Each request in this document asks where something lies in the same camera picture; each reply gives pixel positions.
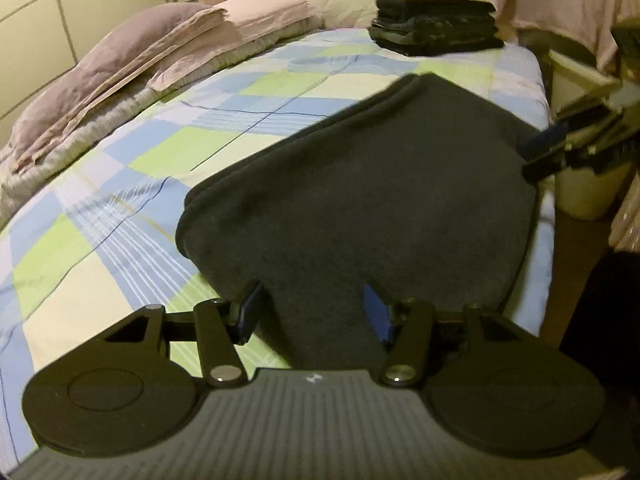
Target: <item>dark gray blanket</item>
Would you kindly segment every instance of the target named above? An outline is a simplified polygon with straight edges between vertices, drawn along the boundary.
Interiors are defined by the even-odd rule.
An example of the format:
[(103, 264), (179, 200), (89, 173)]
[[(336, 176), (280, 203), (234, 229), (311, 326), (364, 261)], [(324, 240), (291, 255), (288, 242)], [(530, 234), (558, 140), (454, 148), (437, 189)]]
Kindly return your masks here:
[(438, 76), (405, 76), (198, 184), (178, 249), (222, 296), (264, 282), (295, 367), (375, 368), (366, 280), (442, 310), (501, 308), (536, 202), (514, 147), (536, 133)]

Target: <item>pink cloth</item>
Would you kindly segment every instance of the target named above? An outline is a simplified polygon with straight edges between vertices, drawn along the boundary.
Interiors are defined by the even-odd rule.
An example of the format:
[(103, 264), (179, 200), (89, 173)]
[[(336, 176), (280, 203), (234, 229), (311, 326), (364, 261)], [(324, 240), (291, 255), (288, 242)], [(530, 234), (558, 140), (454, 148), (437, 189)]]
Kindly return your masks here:
[(151, 88), (158, 92), (165, 90), (220, 54), (319, 16), (318, 10), (306, 0), (227, 0), (214, 8), (225, 9), (224, 23), (160, 60), (148, 83)]
[(221, 25), (224, 9), (170, 3), (142, 10), (114, 28), (56, 79), (15, 121), (12, 170), (26, 171), (66, 139), (87, 112), (158, 60)]
[(495, 0), (501, 25), (548, 30), (577, 41), (596, 56), (599, 70), (618, 49), (611, 26), (635, 15), (635, 7), (633, 0)]

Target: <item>silver screw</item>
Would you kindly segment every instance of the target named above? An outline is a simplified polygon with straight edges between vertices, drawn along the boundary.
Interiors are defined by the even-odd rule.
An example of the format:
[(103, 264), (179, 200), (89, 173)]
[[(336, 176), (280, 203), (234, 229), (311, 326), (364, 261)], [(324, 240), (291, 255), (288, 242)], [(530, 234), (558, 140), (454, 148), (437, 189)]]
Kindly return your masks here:
[(306, 376), (305, 379), (307, 383), (316, 384), (316, 383), (321, 383), (324, 377), (322, 377), (322, 375), (320, 374), (310, 374)]
[(242, 376), (242, 370), (233, 365), (220, 365), (213, 368), (209, 374), (219, 383), (229, 383), (237, 381)]
[(387, 379), (395, 383), (405, 383), (415, 378), (418, 372), (409, 365), (393, 365), (386, 369), (385, 375)]

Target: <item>mattress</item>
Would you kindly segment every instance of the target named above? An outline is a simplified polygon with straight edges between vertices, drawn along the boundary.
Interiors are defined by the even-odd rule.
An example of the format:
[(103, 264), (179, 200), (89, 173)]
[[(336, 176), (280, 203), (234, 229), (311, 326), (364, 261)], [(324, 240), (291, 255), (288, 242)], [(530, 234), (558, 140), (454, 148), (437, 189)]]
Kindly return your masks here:
[[(0, 232), (0, 470), (35, 448), (20, 396), (37, 370), (143, 305), (182, 312), (216, 296), (175, 248), (191, 187), (409, 72), (435, 72), (540, 129), (548, 123), (538, 64), (520, 47), (407, 58), (365, 30), (316, 32), (155, 103), (32, 198)], [(554, 234), (552, 189), (540, 197), (505, 310), (534, 334)], [(249, 373), (287, 365), (256, 336), (238, 350)], [(200, 373), (193, 343), (171, 352)]]

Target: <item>checkered bedspread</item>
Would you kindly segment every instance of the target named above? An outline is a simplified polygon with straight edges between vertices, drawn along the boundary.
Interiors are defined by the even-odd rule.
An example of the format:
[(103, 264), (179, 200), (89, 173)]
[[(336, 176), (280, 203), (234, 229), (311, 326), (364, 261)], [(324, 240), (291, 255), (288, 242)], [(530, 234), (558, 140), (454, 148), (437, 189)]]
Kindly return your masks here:
[[(524, 49), (407, 58), (364, 30), (318, 32), (157, 102), (23, 207), (0, 232), (0, 470), (34, 449), (20, 396), (35, 371), (140, 306), (178, 312), (215, 295), (175, 248), (191, 187), (408, 72), (435, 72), (547, 124), (540, 71)], [(542, 312), (553, 233), (552, 210), (544, 214), (530, 272), (546, 289), (522, 300)], [(240, 354), (247, 368), (286, 365), (255, 337)], [(172, 358), (199, 370), (193, 344), (172, 345)]]

